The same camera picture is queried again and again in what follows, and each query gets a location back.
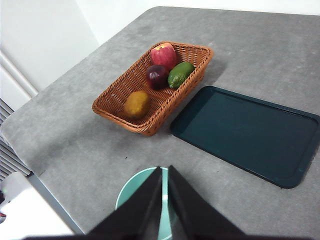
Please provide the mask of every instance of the plastic tray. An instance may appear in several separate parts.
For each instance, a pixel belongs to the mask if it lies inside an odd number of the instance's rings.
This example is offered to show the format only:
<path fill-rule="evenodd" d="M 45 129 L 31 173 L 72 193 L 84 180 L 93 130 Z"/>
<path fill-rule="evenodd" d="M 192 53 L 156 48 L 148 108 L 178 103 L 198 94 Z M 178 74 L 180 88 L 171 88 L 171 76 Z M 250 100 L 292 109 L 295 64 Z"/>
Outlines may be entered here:
<path fill-rule="evenodd" d="M 318 115 L 213 86 L 171 124 L 176 137 L 282 188 L 296 187 L 320 140 Z"/>

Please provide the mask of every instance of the apple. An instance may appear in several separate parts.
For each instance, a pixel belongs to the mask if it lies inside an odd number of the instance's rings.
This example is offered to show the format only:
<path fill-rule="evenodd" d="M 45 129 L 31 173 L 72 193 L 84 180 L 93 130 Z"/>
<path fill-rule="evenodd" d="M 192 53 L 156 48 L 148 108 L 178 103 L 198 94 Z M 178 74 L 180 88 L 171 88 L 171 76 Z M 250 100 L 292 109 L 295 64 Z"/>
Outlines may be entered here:
<path fill-rule="evenodd" d="M 153 48 L 150 52 L 151 61 L 154 65 L 165 66 L 168 71 L 177 65 L 177 55 L 174 47 L 166 42 Z"/>
<path fill-rule="evenodd" d="M 154 90 L 164 89 L 168 84 L 169 71 L 165 66 L 152 65 L 146 70 L 146 81 Z"/>

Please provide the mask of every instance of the wicker basket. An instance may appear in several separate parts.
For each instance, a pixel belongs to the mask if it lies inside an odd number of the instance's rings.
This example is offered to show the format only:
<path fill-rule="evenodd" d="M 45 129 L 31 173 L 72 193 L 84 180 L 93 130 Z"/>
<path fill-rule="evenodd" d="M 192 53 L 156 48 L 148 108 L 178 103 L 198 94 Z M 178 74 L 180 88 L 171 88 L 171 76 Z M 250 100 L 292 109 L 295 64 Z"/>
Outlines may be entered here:
<path fill-rule="evenodd" d="M 174 47 L 178 63 L 190 62 L 195 66 L 195 70 L 177 90 L 169 87 L 162 90 L 153 90 L 146 81 L 147 68 L 152 65 L 150 51 L 163 43 L 170 43 Z M 93 102 L 92 110 L 131 132 L 152 136 L 169 114 L 202 80 L 205 69 L 213 55 L 213 50 L 205 46 L 171 41 L 158 42 L 100 94 Z M 148 114 L 139 120 L 126 117 L 123 111 L 127 97 L 136 91 L 147 92 L 151 100 Z"/>

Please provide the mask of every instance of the gray tabletop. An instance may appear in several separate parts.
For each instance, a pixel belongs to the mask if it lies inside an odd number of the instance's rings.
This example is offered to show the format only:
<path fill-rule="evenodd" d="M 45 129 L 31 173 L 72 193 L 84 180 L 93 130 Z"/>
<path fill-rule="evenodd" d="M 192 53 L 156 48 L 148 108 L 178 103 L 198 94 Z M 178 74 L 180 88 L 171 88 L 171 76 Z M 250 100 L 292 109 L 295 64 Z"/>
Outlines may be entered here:
<path fill-rule="evenodd" d="M 281 189 L 169 131 L 207 85 L 319 115 L 319 29 L 319 16 L 152 8 L 16 111 L 2 133 L 84 232 L 114 210 L 134 173 L 173 164 L 247 234 L 319 237 L 319 151 L 302 183 Z M 163 40 L 209 46 L 215 56 L 159 132 L 145 137 L 94 114 L 95 98 Z"/>

